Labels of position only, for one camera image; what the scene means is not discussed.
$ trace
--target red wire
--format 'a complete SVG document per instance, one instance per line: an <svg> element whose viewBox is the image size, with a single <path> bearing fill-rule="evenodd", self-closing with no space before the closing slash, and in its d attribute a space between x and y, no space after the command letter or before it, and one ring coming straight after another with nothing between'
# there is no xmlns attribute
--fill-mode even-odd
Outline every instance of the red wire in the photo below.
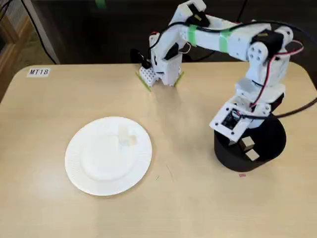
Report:
<svg viewBox="0 0 317 238"><path fill-rule="evenodd" d="M295 50L295 51L291 51L291 52L283 52L283 53L276 53L275 55L273 55L273 57L270 59L270 61L267 64L267 70L266 70L266 76L265 76L265 80L264 80L264 84L263 87L260 90L259 95L257 96L256 100L250 104L250 107L253 107L254 105L257 104L258 100L261 98L263 91L267 85L268 82L268 78L269 78L269 73L270 73L270 68L271 68L271 64L272 62L275 60L276 56L291 56L291 55L295 55L297 53L299 53L300 51L302 51L304 49L304 45L300 42L300 41L294 41L296 43L299 43L302 45L302 47L300 47L299 49Z"/></svg>

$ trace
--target small tan block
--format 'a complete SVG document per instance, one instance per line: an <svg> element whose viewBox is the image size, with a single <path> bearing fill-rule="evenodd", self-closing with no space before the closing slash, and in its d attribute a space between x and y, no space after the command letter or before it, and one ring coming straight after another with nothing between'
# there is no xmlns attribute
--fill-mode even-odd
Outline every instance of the small tan block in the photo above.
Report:
<svg viewBox="0 0 317 238"><path fill-rule="evenodd" d="M248 150L251 150L253 148L254 141L250 136L248 136L248 137L242 138L240 140L239 144L240 144L241 149L243 151L248 151Z"/></svg>
<svg viewBox="0 0 317 238"><path fill-rule="evenodd" d="M249 159L252 160L252 161L257 160L257 159L260 157L254 149L248 151L248 152L246 153L246 155L247 155L247 156L249 157Z"/></svg>

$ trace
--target floor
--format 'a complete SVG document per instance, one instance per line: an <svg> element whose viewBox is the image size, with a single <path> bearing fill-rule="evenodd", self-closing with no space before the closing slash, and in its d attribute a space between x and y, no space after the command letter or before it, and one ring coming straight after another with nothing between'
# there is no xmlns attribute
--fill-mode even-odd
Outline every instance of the floor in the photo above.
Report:
<svg viewBox="0 0 317 238"><path fill-rule="evenodd" d="M24 67L35 64L52 64L52 61L45 54L39 37L36 32L33 31L30 34L29 40L22 49L15 64L11 68L11 72L4 79L1 79L0 84L0 100L2 100L12 78L14 75Z"/></svg>

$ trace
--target green tape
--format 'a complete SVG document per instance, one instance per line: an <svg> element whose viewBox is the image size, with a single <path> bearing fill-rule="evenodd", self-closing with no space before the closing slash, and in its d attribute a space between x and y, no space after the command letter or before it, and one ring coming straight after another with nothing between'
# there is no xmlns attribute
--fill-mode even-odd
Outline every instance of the green tape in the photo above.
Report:
<svg viewBox="0 0 317 238"><path fill-rule="evenodd" d="M106 8L106 0L95 0L98 8Z"/></svg>
<svg viewBox="0 0 317 238"><path fill-rule="evenodd" d="M196 29L197 29L197 26L195 25L190 25L188 28L188 41L194 47L196 47L196 36L195 36Z"/></svg>
<svg viewBox="0 0 317 238"><path fill-rule="evenodd" d="M222 31L219 39L219 51L228 53L228 37L232 34L232 31Z"/></svg>
<svg viewBox="0 0 317 238"><path fill-rule="evenodd" d="M141 78L141 76L140 76L137 72L135 72L135 74L138 76L139 80L140 80L140 81L142 82L142 84L147 88L147 90L148 90L149 92L151 92L150 87L144 82L144 80Z"/></svg>
<svg viewBox="0 0 317 238"><path fill-rule="evenodd" d="M182 73L180 74L180 76L178 77L178 79L176 80L176 82L175 82L175 84L174 84L174 87L176 87L176 85L178 84L178 82L180 81L180 79L183 77L184 73L185 73L185 72L182 72Z"/></svg>

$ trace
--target label sticker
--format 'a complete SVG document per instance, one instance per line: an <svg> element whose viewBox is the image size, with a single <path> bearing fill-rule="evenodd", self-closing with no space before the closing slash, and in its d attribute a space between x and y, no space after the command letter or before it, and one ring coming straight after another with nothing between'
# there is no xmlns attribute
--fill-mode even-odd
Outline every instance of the label sticker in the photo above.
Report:
<svg viewBox="0 0 317 238"><path fill-rule="evenodd" d="M40 77L48 77L50 74L51 69L50 68L30 68L27 77L34 77L34 78L40 78Z"/></svg>

